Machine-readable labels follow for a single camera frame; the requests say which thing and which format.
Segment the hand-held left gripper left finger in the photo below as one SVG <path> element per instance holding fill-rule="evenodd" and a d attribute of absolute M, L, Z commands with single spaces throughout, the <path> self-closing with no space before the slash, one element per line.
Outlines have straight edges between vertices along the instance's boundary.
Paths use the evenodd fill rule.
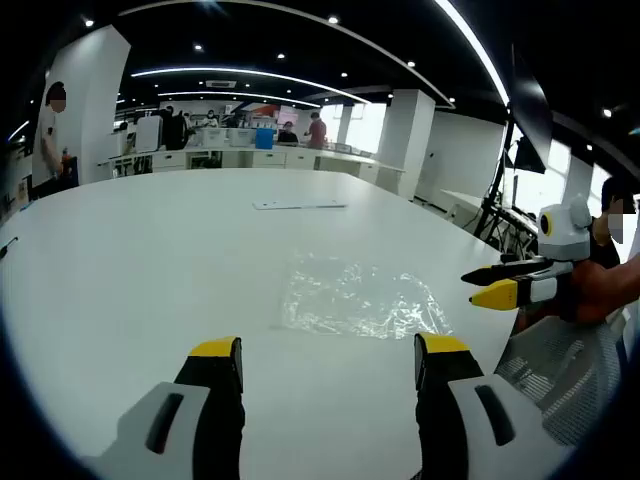
<path fill-rule="evenodd" d="M 228 336 L 191 350 L 118 420 L 116 439 L 85 464 L 99 479 L 238 479 L 245 426 L 242 343 Z"/>

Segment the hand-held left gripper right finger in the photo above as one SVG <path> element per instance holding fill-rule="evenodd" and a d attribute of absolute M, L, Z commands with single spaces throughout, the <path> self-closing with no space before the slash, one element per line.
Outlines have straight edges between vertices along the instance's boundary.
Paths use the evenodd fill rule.
<path fill-rule="evenodd" d="M 541 411 L 498 375 L 485 375 L 453 336 L 414 336 L 419 479 L 547 479 L 572 449 Z"/>

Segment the person's right hand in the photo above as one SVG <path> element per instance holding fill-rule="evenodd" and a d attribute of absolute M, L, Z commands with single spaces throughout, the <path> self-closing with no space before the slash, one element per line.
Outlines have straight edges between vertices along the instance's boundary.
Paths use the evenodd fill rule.
<path fill-rule="evenodd" d="M 615 276 L 620 265 L 604 268 L 585 260 L 571 273 L 569 289 L 559 303 L 559 317 L 572 323 L 597 324 L 621 307 Z"/>

